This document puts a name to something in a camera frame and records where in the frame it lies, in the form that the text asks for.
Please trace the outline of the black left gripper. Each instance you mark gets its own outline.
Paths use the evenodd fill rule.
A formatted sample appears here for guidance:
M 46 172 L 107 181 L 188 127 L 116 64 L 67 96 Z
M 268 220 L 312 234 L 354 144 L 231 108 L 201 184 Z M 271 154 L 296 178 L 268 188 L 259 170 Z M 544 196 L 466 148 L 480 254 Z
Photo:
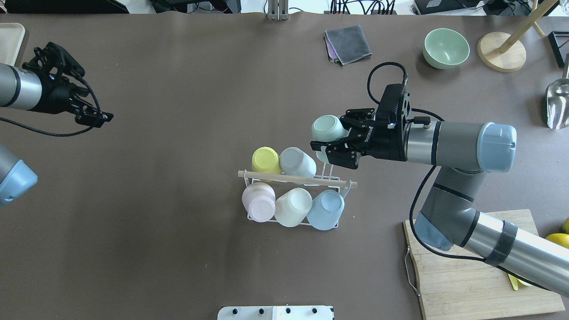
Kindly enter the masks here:
M 63 74 L 79 80 L 85 76 L 84 68 L 71 56 L 66 49 L 53 42 L 45 48 L 35 47 L 35 56 L 22 68 L 36 73 L 40 79 L 41 97 L 34 107 L 34 112 L 57 115 L 69 112 L 75 115 L 75 122 L 79 125 L 101 128 L 105 122 L 112 121 L 114 114 L 98 111 L 96 107 L 83 98 L 87 97 L 88 90 L 75 85 Z

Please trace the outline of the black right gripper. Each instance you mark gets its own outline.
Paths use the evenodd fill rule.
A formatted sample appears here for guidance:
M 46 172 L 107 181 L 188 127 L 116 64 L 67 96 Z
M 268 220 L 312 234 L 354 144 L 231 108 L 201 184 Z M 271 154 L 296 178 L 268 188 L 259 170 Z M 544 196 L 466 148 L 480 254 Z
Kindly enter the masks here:
M 345 130 L 351 130 L 352 138 L 331 142 L 312 140 L 311 149 L 317 152 L 321 162 L 352 170 L 358 169 L 361 156 L 407 161 L 402 125 L 389 129 L 387 125 L 376 124 L 375 113 L 375 108 L 348 109 L 340 117 L 340 123 Z

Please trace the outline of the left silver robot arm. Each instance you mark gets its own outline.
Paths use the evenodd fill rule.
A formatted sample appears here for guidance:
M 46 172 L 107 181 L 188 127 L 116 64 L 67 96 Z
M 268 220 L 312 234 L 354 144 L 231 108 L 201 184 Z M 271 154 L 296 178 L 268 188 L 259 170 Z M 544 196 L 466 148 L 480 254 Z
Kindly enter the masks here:
M 53 42 L 45 48 L 34 48 L 34 57 L 22 67 L 1 63 L 1 113 L 21 111 L 50 117 L 69 113 L 85 128 L 72 133 L 53 133 L 6 117 L 1 117 L 1 122 L 59 138 L 101 128 L 112 121 L 114 115 L 102 111 L 85 74 L 83 66 L 65 48 Z M 89 95 L 93 104 L 84 99 Z M 20 198 L 37 181 L 37 174 L 24 160 L 1 144 L 1 208 Z

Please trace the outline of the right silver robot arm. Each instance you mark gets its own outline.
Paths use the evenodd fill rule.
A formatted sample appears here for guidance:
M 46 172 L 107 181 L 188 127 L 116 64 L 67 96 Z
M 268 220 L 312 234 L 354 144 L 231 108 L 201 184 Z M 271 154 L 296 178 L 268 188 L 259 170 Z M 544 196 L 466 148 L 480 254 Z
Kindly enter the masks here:
M 443 250 L 457 245 L 474 253 L 475 261 L 568 295 L 568 249 L 473 205 L 486 174 L 510 170 L 514 127 L 410 117 L 409 108 L 350 109 L 332 119 L 347 134 L 329 128 L 311 142 L 329 164 L 356 169 L 362 156 L 372 156 L 440 167 L 414 225 L 418 240 Z

